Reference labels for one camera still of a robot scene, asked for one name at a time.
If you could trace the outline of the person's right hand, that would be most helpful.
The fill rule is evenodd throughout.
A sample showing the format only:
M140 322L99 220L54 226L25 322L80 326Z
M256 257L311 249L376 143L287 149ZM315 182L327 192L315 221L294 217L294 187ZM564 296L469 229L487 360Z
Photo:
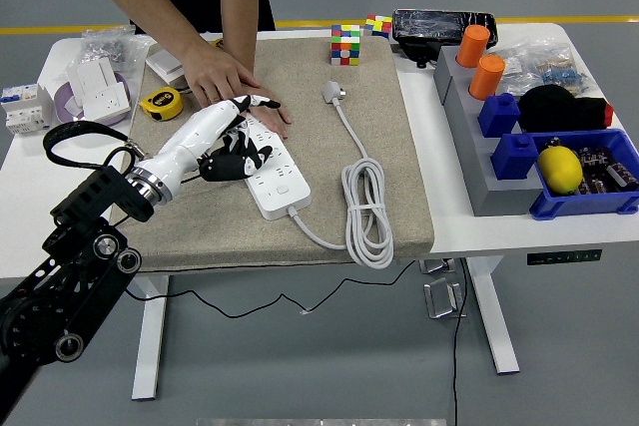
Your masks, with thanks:
M186 81L201 107L241 96L245 87L260 86L239 61L204 40L189 47L181 62Z

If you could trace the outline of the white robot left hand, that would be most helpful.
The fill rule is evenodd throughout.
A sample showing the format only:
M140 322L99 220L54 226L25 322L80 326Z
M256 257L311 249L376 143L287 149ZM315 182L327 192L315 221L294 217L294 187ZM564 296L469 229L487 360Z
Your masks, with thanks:
M267 97L246 95L218 102L194 114L152 158L138 162L128 182L152 204L173 200L187 173L208 182L243 180L254 175L273 148L257 148L249 137L243 112L252 107L277 109Z

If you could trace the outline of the person's left hand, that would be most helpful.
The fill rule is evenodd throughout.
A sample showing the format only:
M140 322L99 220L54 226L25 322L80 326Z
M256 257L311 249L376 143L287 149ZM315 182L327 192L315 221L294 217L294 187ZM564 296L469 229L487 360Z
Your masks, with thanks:
M243 93L246 95L258 95L267 97L273 101L279 102L280 99L269 89L264 87L256 88L248 85L243 85ZM292 123L291 115L288 109L281 105L278 109L270 109L265 106L250 108L251 114L271 132L278 134L282 140L286 140L289 137L289 125Z

